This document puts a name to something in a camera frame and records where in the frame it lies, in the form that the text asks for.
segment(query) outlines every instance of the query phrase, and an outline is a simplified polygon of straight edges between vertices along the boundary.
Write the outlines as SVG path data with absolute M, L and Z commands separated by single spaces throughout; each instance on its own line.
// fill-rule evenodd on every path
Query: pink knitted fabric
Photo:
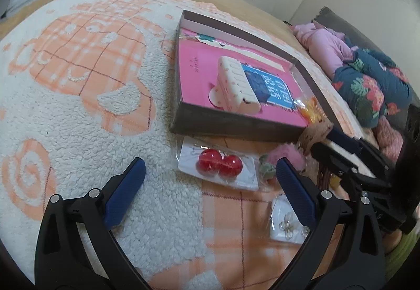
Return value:
M 266 162 L 272 165 L 276 165 L 277 161 L 283 157 L 287 157 L 289 162 L 298 172 L 301 172 L 303 169 L 305 169 L 306 163 L 303 154 L 299 152 L 291 143 L 279 145 L 274 150 L 271 150 L 268 153 Z
M 396 163 L 401 152 L 402 144 L 404 143 L 401 134 L 391 127 L 385 116 L 379 118 L 377 127 L 373 129 L 373 132 L 376 135 L 381 153 Z

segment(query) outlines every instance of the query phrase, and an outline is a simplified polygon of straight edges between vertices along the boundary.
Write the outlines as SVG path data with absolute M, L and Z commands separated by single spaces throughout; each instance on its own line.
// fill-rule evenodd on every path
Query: pillow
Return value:
M 343 20 L 331 9 L 324 7 L 319 12 L 319 15 L 314 19 L 316 22 L 319 22 L 321 25 L 324 25 L 327 28 L 331 28 L 334 31 L 342 32 L 347 35 L 351 43 L 360 48 L 368 48 L 382 52 L 377 45 L 370 41 L 361 31 L 353 27 L 346 20 Z M 420 99 L 413 91 L 413 97 L 411 103 L 420 107 Z M 388 116 L 388 121 L 391 126 L 400 131 L 404 132 L 405 124 L 407 122 L 408 108 L 401 109 L 401 111 L 393 116 Z

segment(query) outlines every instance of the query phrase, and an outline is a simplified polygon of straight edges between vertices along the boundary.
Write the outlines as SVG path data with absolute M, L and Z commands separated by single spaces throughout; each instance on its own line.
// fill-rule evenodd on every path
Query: bed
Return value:
M 55 0 L 38 0 L 0 24 L 0 39 L 3 39 L 0 43 L 0 81 L 3 85 L 15 84 L 7 92 L 0 92 L 0 135 L 3 140 L 0 144 L 0 238 L 18 267 L 33 281 L 37 230 L 49 196 L 60 193 L 65 198 L 79 197 L 93 187 L 102 186 L 110 176 L 122 172 L 137 155 L 150 166 L 148 176 L 129 208 L 123 226 L 116 228 L 114 234 L 130 261 L 142 271 L 154 289 L 259 290 L 270 287 L 299 249 L 298 245 L 267 239 L 271 201 L 279 192 L 252 193 L 201 183 L 177 172 L 168 157 L 176 149 L 176 138 L 167 129 L 170 121 L 167 99 L 172 89 L 177 16 L 184 8 L 201 11 L 280 46 L 298 58 L 313 76 L 343 131 L 351 136 L 364 136 L 328 78 L 310 59 L 287 25 L 241 0 L 52 1 Z M 137 34 L 129 29 L 125 34 L 125 38 L 129 37 L 133 42 L 140 40 L 143 44 L 141 70 L 140 63 L 135 63 L 140 53 L 130 51 L 130 61 L 133 61 L 130 65 L 118 62 L 116 57 L 113 71 L 111 65 L 104 64 L 103 67 L 108 66 L 110 70 L 95 70 L 94 73 L 93 67 L 88 69 L 86 76 L 82 67 L 73 63 L 74 60 L 63 67 L 53 61 L 55 54 L 48 55 L 46 49 L 39 48 L 45 47 L 47 41 L 62 39 L 59 36 L 51 40 L 52 34 L 47 33 L 48 30 L 61 30 L 61 36 L 68 35 L 79 26 L 78 21 L 84 21 L 80 25 L 83 27 L 93 20 L 92 17 L 86 20 L 86 14 L 98 16 L 100 12 L 100 16 L 105 17 L 96 18 L 95 25 L 83 27 L 93 37 L 93 41 L 88 40 L 93 46 L 85 52 L 90 54 L 95 49 L 94 36 L 101 32 L 96 26 L 115 25 L 110 14 L 104 13 L 107 9 L 104 5 L 115 2 L 124 3 L 116 7 L 115 18 L 121 14 L 131 16 L 133 20 L 133 16 L 141 12 L 137 25 L 148 30 L 149 36 L 145 34 L 144 41 L 131 36 Z M 158 15 L 163 14 L 167 27 L 159 22 Z M 45 24 L 38 24 L 42 21 L 47 24 L 47 29 Z M 115 38 L 107 36 L 105 40 Z M 68 47 L 68 42 L 60 47 Z M 154 56 L 156 63 L 151 64 L 148 49 L 155 49 L 156 42 L 159 43 L 156 49 L 160 55 Z M 75 49 L 79 49 L 77 45 L 71 48 Z M 116 86 L 110 86 L 110 83 L 129 84 L 128 79 L 123 82 L 116 80 L 119 78 L 116 75 L 122 70 L 118 65 L 138 71 L 141 82 L 130 82 L 140 90 L 140 104 L 145 102 L 148 110 L 136 112 L 139 118 L 124 123 L 116 122 L 115 116 L 121 115 L 118 109 L 114 109 L 112 115 L 109 111 L 104 115 L 97 107 L 97 102 L 101 101 L 99 94 L 115 91 Z M 64 68 L 70 72 L 62 76 L 58 71 Z M 83 78 L 92 81 L 91 74 L 97 79 L 90 85 L 86 81 L 80 93 L 78 89 L 55 84 L 55 81 L 63 80 L 77 83 Z M 16 81 L 22 78 L 24 85 L 12 82 L 11 78 Z M 256 156 L 276 146 L 223 137 L 212 140 Z M 35 181 L 22 186 L 23 179 L 28 176 L 35 177 Z M 40 186 L 35 189 L 38 179 Z M 327 269 L 338 237 L 339 231 L 331 241 L 318 275 Z M 90 257 L 95 259 L 91 249 Z M 98 273 L 102 272 L 100 265 L 95 267 Z

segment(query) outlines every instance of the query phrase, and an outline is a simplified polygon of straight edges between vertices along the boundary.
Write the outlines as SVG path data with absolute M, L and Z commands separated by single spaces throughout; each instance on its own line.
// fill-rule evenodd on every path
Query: white fleece blanket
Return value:
M 147 280 L 206 254 L 201 184 L 176 171 L 175 138 L 168 130 L 175 32 L 183 9 L 237 26 L 300 59 L 361 136 L 348 107 L 329 92 L 332 86 L 310 60 L 212 4 L 55 0 L 0 42 L 0 237 L 32 281 L 50 196 L 81 197 L 121 173 L 135 156 L 146 163 L 146 179 L 114 230 L 130 261 Z M 99 263 L 94 266 L 101 272 Z

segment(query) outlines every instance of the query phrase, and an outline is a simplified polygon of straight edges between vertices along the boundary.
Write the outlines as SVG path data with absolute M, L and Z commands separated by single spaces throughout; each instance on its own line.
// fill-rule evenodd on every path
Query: red ball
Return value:
M 220 166 L 220 176 L 237 177 L 242 172 L 242 161 L 236 155 L 226 155 Z
M 198 167 L 203 172 L 217 172 L 222 161 L 223 158 L 219 151 L 206 149 L 198 157 Z

